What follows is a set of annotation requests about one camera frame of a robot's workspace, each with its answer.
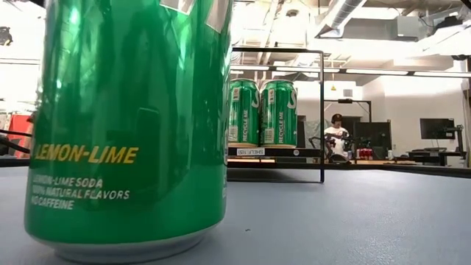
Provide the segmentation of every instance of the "green soda can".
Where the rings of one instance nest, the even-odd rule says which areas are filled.
[[[234,79],[230,83],[229,146],[257,147],[259,139],[260,93],[249,79]]]
[[[295,148],[297,145],[297,92],[293,82],[272,80],[262,89],[261,145]]]
[[[231,0],[55,0],[24,226],[80,263],[197,244],[225,213]]]

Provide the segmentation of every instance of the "gray table surface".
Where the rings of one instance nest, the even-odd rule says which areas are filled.
[[[0,169],[0,265],[72,264],[24,232],[25,175]],[[326,172],[324,185],[229,183],[227,198],[226,218],[201,244],[147,265],[471,262],[471,180]]]

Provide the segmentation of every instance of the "label on shelf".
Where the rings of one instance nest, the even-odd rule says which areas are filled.
[[[237,156],[265,155],[265,148],[237,148]]]

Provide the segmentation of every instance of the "computer monitor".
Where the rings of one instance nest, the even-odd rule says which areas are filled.
[[[368,141],[370,147],[392,149],[391,123],[389,122],[356,122],[353,137],[358,144]]]
[[[447,128],[454,127],[454,119],[420,119],[420,134],[424,140],[455,140],[455,133],[447,132]]]

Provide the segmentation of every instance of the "white shirt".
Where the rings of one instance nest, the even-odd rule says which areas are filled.
[[[342,127],[338,129],[334,127],[328,127],[327,129],[324,130],[324,134],[326,133],[330,133],[330,134],[338,135],[338,136],[342,136],[344,133],[347,133],[348,135],[348,131]],[[332,146],[332,152],[337,155],[344,155],[345,141],[338,138],[333,138],[333,139],[335,140],[336,145],[335,147]]]

